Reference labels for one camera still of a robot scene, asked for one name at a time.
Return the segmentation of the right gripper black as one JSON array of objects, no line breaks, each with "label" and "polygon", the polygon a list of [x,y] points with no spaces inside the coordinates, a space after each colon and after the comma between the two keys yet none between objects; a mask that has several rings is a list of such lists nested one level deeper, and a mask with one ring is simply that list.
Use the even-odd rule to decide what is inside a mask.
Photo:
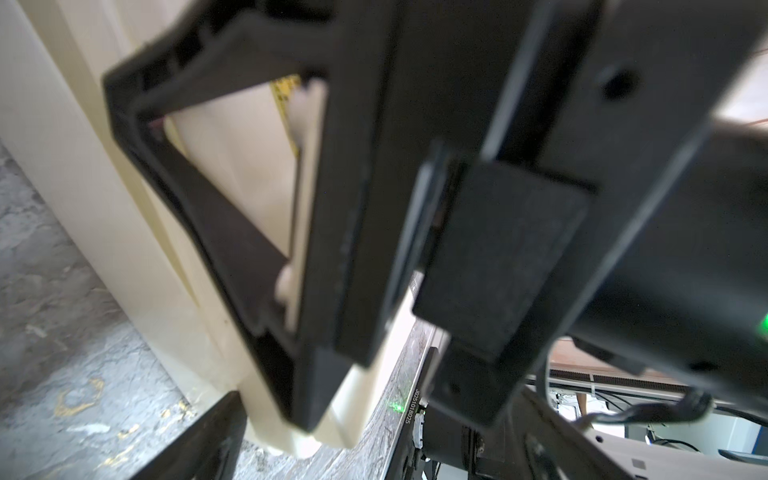
[{"label": "right gripper black", "polygon": [[763,1],[398,1],[380,62],[336,349],[370,363],[412,270],[453,338],[438,403],[492,424],[687,164],[767,26]]}]

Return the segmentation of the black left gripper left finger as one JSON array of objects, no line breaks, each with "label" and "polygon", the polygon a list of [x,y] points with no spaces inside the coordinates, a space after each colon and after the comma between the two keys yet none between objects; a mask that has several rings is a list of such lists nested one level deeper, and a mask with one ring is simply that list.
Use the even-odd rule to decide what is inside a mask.
[{"label": "black left gripper left finger", "polygon": [[132,479],[233,479],[246,423],[240,393],[230,391]]}]

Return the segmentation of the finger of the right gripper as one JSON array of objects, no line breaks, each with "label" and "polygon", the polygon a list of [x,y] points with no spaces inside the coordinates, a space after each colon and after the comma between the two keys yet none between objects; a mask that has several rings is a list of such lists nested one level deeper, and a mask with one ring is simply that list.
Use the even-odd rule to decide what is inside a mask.
[{"label": "finger of the right gripper", "polygon": [[[406,1],[195,1],[103,80],[112,134],[190,235],[284,418],[312,431],[371,364],[410,271],[394,144]],[[289,74],[325,87],[282,252],[172,145],[165,116]]]}]

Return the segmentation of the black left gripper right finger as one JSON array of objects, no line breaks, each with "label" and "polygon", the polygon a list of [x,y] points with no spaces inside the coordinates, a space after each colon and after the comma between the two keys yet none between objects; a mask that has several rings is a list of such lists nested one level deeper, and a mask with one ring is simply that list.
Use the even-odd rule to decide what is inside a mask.
[{"label": "black left gripper right finger", "polygon": [[525,388],[509,408],[514,479],[622,479],[624,470]]}]

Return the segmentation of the cream dispenser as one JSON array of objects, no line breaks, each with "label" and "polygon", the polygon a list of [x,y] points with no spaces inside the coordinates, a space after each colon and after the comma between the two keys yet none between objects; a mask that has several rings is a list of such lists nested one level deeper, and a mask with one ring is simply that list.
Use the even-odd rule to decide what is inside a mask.
[{"label": "cream dispenser", "polygon": [[[103,80],[195,1],[5,1],[1,138],[177,386],[206,408],[240,393],[246,436],[299,458],[367,435],[414,324],[408,282],[371,364],[320,423],[286,420],[190,235],[116,142]],[[325,87],[299,74],[161,119],[169,141],[282,252]]]}]

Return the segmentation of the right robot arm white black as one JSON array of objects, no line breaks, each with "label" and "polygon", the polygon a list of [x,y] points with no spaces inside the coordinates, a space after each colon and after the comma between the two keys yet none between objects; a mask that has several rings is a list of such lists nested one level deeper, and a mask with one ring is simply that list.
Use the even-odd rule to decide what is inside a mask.
[{"label": "right robot arm white black", "polygon": [[[527,385],[558,338],[767,411],[767,135],[712,112],[763,1],[195,1],[103,79],[112,135],[190,236],[270,411],[228,394],[147,469],[227,478],[244,422],[310,435],[382,352],[411,276],[449,335],[425,378],[473,477],[626,469]],[[291,75],[308,108],[289,235],[249,219],[163,121]]]}]

